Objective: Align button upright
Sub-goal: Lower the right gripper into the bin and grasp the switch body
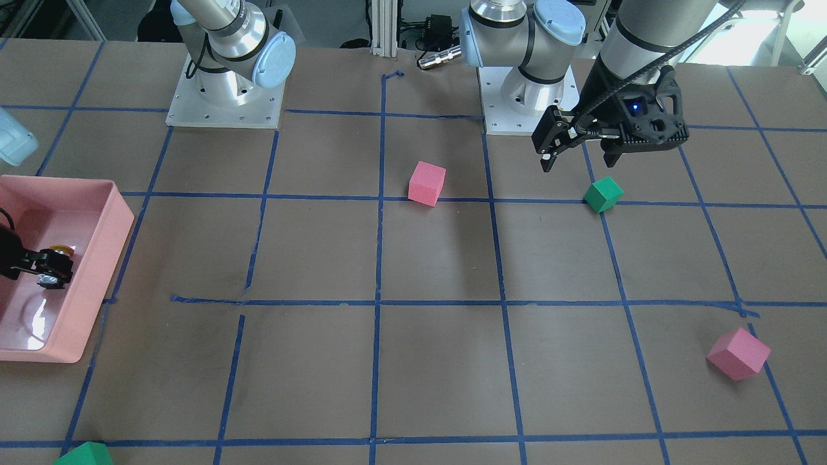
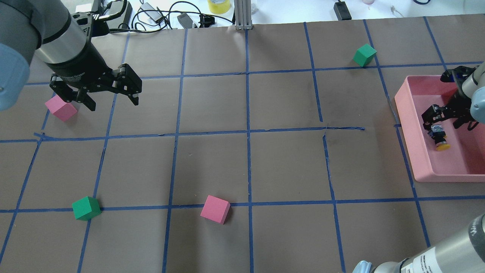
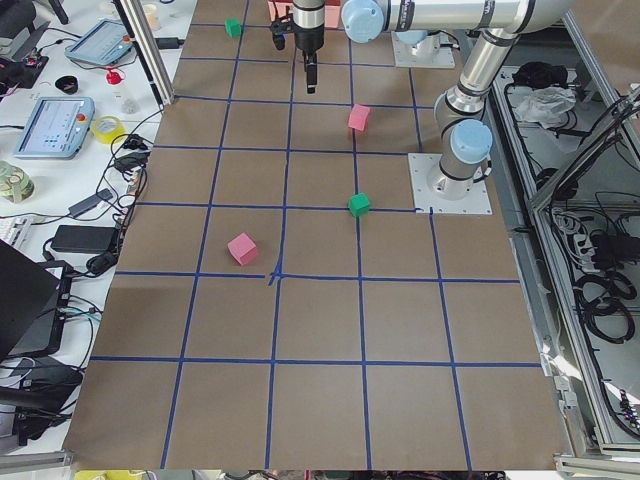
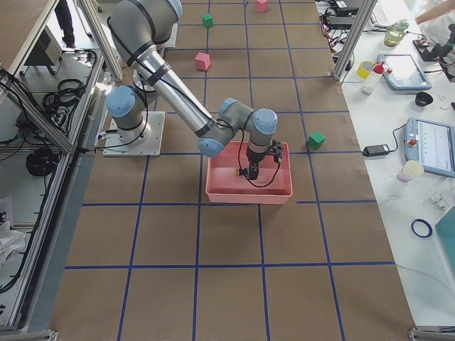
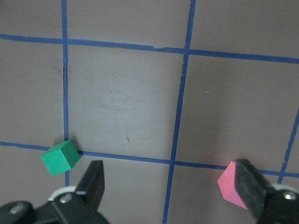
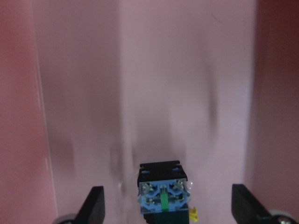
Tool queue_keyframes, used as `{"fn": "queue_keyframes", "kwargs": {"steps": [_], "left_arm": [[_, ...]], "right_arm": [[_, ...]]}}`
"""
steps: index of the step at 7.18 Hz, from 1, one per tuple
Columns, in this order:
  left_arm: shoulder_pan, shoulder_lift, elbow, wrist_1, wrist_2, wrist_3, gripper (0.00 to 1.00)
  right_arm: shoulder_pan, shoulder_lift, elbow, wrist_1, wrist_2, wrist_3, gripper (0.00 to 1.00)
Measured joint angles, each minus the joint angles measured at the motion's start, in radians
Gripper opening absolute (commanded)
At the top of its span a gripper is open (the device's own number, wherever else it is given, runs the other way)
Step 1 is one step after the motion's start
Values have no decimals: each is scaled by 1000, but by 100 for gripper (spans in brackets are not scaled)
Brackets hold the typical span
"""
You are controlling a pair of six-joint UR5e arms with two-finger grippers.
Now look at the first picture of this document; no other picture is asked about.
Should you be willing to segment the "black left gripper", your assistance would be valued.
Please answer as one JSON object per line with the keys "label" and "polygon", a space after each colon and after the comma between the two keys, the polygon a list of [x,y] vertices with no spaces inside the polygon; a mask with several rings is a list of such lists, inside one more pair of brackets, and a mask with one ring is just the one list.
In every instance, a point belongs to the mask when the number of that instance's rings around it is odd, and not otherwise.
{"label": "black left gripper", "polygon": [[603,136],[603,162],[610,169],[624,152],[671,150],[688,141],[690,134],[675,74],[673,66],[665,65],[654,83],[630,83],[596,109],[587,110],[588,104],[620,82],[605,65],[594,65],[575,112],[551,105],[531,134],[543,172],[552,170],[563,151],[582,143],[582,132]]}

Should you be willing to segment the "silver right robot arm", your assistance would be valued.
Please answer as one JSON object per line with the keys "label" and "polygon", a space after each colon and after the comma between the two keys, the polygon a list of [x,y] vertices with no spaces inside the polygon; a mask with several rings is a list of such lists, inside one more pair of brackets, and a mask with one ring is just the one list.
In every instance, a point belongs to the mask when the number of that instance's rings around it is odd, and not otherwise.
{"label": "silver right robot arm", "polygon": [[[174,1],[171,15],[192,50],[178,90],[205,91],[204,97],[174,98],[171,112],[197,104],[229,117],[233,111],[263,115],[280,108],[282,91],[297,56],[293,38],[245,1]],[[507,68],[520,83],[561,88],[587,22],[567,1],[472,1],[463,9],[461,43],[423,56],[420,70],[461,57],[476,68]],[[64,289],[73,278],[73,251],[50,246],[27,249],[13,220],[2,223],[2,275],[38,277],[45,289]]]}

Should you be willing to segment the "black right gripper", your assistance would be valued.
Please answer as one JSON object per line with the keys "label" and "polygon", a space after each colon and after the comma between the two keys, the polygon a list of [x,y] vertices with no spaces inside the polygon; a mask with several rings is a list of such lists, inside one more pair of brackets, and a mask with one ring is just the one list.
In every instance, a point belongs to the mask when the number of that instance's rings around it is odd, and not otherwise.
{"label": "black right gripper", "polygon": [[[72,254],[57,249],[26,251],[20,236],[7,226],[1,227],[1,275],[18,280],[23,270],[30,269],[37,274],[37,284],[43,289],[64,289],[71,283],[74,273]],[[68,272],[49,274],[45,272]]]}

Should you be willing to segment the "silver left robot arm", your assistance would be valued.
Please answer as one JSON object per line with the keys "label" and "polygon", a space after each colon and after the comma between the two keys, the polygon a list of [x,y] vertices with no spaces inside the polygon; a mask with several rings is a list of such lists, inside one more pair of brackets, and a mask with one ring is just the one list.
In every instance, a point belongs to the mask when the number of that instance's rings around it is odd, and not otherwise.
{"label": "silver left robot arm", "polygon": [[552,98],[526,107],[537,91],[562,88],[587,20],[568,1],[470,1],[461,12],[460,47],[467,65],[511,69],[506,98],[537,115],[531,135],[541,168],[590,140],[611,168],[621,156],[669,151],[689,139],[675,64],[742,8],[737,1],[706,24],[714,1],[623,1],[572,109]]}

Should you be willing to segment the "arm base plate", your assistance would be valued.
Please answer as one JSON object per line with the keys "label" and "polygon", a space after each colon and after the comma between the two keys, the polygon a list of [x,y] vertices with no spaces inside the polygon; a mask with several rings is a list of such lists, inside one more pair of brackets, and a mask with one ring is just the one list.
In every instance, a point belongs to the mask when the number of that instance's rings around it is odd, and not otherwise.
{"label": "arm base plate", "polygon": [[529,136],[549,106],[570,111],[580,94],[571,66],[562,81],[535,83],[515,67],[478,68],[479,96],[485,133],[493,136]]}
{"label": "arm base plate", "polygon": [[192,129],[278,129],[284,89],[261,88],[233,72],[197,71],[186,77],[190,56],[169,104],[165,124]]}

